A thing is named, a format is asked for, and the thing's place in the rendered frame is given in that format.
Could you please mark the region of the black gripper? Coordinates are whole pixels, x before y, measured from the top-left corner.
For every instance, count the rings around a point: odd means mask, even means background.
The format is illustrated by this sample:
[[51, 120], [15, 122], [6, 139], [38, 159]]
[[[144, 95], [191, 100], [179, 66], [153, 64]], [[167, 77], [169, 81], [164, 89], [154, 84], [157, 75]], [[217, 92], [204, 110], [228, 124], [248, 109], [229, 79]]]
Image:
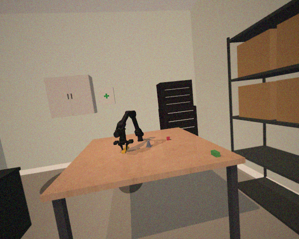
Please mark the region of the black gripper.
[[[125, 138], [125, 139], [126, 139], [126, 135], [121, 135], [120, 138]], [[134, 142], [133, 139], [129, 139], [129, 140], [127, 140], [127, 143], [126, 143], [126, 150], [127, 150], [127, 148], [128, 148], [128, 144], [129, 144], [129, 143], [133, 143], [133, 142]], [[114, 141], [114, 145], [117, 145], [117, 144], [118, 144], [118, 145], [121, 147], [121, 149], [123, 150], [123, 145], [120, 145], [118, 140]]]

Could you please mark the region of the small green block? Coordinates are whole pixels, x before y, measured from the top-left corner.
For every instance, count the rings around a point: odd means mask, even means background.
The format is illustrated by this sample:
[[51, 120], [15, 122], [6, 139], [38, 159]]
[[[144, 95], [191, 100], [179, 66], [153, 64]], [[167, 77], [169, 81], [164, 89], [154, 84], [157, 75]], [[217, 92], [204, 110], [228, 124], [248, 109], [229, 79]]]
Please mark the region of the small green block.
[[215, 157], [220, 157], [220, 152], [218, 152], [217, 150], [211, 150], [211, 155], [215, 156]]

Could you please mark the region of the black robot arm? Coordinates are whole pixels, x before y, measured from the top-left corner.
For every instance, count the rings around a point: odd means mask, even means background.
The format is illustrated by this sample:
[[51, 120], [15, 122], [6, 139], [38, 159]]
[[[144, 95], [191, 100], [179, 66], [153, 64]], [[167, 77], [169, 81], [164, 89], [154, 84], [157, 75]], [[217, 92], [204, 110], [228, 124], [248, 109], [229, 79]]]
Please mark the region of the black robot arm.
[[[125, 114], [123, 118], [117, 123], [116, 130], [114, 132], [114, 137], [120, 137], [121, 135], [126, 135], [125, 133], [125, 126], [126, 126], [126, 121], [130, 117], [133, 121], [134, 127], [135, 127], [135, 135], [138, 136], [138, 141], [143, 141], [143, 135], [144, 133], [142, 130], [139, 128], [137, 119], [136, 119], [136, 111], [125, 111]], [[120, 145], [125, 145], [127, 143], [127, 140], [125, 138], [119, 138], [119, 144]]]

